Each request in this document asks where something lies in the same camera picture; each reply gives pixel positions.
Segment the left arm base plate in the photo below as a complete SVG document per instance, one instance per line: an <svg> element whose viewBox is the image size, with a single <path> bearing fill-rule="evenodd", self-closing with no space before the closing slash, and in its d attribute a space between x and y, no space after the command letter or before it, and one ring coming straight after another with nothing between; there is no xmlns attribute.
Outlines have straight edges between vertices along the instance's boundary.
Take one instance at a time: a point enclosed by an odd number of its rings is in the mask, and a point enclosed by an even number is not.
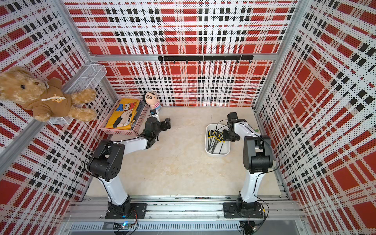
<svg viewBox="0 0 376 235"><path fill-rule="evenodd" d="M121 206L116 206L108 202L106 219L125 219L137 218L144 219L146 215L146 203L125 203Z"/></svg>

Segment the small green circuit board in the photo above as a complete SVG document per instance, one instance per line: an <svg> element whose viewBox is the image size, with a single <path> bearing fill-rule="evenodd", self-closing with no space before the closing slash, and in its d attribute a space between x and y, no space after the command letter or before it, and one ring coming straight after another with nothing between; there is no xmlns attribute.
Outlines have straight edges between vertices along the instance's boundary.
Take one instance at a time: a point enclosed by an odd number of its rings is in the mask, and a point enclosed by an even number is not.
<svg viewBox="0 0 376 235"><path fill-rule="evenodd" d="M123 223L115 223L113 224L113 229L114 230L129 230L133 228L135 224L134 223L128 223L128 222L123 222Z"/></svg>

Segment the aluminium front rail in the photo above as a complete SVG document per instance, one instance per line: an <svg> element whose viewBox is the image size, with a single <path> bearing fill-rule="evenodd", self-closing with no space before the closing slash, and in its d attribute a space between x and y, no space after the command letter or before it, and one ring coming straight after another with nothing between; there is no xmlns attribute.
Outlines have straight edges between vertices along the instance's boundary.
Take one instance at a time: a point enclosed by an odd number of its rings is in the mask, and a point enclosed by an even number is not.
<svg viewBox="0 0 376 235"><path fill-rule="evenodd" d="M246 220L237 213L236 196L134 196L131 205L137 208L142 222L152 221L221 221ZM281 196L264 197L262 215L268 220L299 220L305 217L298 201ZM105 221L108 212L106 198L92 197L72 203L64 221Z"/></svg>

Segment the pink perforated basket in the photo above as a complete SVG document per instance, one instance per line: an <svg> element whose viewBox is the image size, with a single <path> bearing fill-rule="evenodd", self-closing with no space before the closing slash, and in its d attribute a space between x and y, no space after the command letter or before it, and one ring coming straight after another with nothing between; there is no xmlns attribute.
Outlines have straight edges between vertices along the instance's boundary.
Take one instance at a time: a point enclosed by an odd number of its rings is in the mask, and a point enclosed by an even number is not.
<svg viewBox="0 0 376 235"><path fill-rule="evenodd" d="M113 106L113 108L110 110L109 114L106 116L106 118L102 121L100 124L100 130L104 131L106 134L112 134L112 135L128 135L128 136L135 136L141 132L141 125L144 122L144 119L149 117L148 111L149 111L149 106L143 102L141 99L140 100L140 105L137 109L138 113L136 114L135 122L132 125L132 128L130 130L119 130L119 129L107 129L105 128L106 123L111 116L111 113L114 111L115 106L119 104L119 101L122 98L118 99Z"/></svg>

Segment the white plastic storage box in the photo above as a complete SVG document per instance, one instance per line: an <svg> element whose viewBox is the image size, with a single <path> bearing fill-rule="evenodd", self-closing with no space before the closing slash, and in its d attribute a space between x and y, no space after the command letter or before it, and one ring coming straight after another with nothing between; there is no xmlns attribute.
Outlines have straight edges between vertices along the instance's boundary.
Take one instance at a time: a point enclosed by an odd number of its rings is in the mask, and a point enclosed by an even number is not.
<svg viewBox="0 0 376 235"><path fill-rule="evenodd" d="M220 155L218 154L219 151L220 151L221 145L222 145L222 140L224 140L223 139L223 131L227 130L227 129L228 129L228 127L226 125L223 125L223 124L213 123L213 124L207 125L206 131L205 131L206 136L205 136L204 150L205 150L205 152L208 156L211 156L211 157L226 157L230 153L230 151L231 151L230 142L225 141L223 148L222 148L222 151L221 151L221 154ZM213 153L211 153L211 150L209 150L209 152L207 151L208 130L218 130L221 133L221 142L219 142L216 145L216 148L215 148Z"/></svg>

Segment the yellow printed folded cloth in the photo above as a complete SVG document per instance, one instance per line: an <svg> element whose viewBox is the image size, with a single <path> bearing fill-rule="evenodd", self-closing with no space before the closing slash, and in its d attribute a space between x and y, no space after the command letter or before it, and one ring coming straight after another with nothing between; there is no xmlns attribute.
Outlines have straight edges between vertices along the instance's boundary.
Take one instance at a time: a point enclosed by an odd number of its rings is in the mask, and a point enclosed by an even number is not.
<svg viewBox="0 0 376 235"><path fill-rule="evenodd" d="M119 104L115 106L114 111L111 113L105 128L130 130L135 122L137 109L140 105L138 99L122 98Z"/></svg>

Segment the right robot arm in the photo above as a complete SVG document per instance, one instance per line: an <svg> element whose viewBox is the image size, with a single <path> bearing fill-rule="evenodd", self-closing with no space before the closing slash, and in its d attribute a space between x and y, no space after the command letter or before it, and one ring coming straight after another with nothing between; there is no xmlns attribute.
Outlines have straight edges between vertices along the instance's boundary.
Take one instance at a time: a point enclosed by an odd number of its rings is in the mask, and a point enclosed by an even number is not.
<svg viewBox="0 0 376 235"><path fill-rule="evenodd" d="M236 112L227 115L226 127L223 131L225 141L243 141L242 161L247 173L240 191L240 202L255 203L263 177L274 165L270 138L258 134L246 120L238 118Z"/></svg>

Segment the cartoon boy plush doll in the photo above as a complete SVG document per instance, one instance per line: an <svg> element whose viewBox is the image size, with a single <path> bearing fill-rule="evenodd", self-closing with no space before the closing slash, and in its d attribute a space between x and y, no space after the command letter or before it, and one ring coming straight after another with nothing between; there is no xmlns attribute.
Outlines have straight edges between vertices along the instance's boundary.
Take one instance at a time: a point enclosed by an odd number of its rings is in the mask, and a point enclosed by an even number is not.
<svg viewBox="0 0 376 235"><path fill-rule="evenodd" d="M162 107L158 94L155 91L144 93L143 101L150 106L151 110L159 110Z"/></svg>

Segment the brown teddy bear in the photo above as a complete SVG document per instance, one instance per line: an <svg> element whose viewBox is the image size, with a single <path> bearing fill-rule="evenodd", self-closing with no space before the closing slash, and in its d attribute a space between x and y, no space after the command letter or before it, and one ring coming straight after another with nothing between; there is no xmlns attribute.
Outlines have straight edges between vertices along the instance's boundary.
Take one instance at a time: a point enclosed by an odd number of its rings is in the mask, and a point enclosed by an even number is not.
<svg viewBox="0 0 376 235"><path fill-rule="evenodd" d="M66 94L62 92L62 81L52 78L42 81L21 67L13 67L1 73L1 100L11 101L33 112L37 121L47 122L51 118L70 117L90 122L97 116L95 110L77 107L96 99L96 91L84 89Z"/></svg>

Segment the black wall hook rail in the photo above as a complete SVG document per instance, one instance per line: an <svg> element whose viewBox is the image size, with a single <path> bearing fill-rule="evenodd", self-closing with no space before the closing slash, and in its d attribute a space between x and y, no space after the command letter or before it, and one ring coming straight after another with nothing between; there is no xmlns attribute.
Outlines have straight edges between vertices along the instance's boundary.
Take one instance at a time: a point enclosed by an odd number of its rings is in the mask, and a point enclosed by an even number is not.
<svg viewBox="0 0 376 235"><path fill-rule="evenodd" d="M195 56L159 56L158 60L162 61L251 61L253 55L195 55Z"/></svg>

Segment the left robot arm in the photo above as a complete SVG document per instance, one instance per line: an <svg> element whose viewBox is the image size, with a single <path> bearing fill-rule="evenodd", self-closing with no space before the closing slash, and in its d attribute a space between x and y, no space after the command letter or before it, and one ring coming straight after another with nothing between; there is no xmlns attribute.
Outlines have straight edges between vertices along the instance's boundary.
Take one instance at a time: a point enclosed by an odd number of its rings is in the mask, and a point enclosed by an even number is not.
<svg viewBox="0 0 376 235"><path fill-rule="evenodd" d="M86 163L86 170L103 185L112 206L128 204L130 196L122 186L119 173L126 154L150 149L159 139L159 134L171 128L171 119L159 121L156 115L145 122L143 132L134 139L123 141L102 140Z"/></svg>

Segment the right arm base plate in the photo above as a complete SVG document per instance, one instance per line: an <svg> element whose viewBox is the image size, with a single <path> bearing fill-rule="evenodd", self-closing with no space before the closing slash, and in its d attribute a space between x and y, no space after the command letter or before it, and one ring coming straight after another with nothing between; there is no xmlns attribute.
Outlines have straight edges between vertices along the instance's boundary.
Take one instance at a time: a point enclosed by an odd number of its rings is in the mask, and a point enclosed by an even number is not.
<svg viewBox="0 0 376 235"><path fill-rule="evenodd" d="M223 212L225 218L263 218L261 203L223 203Z"/></svg>

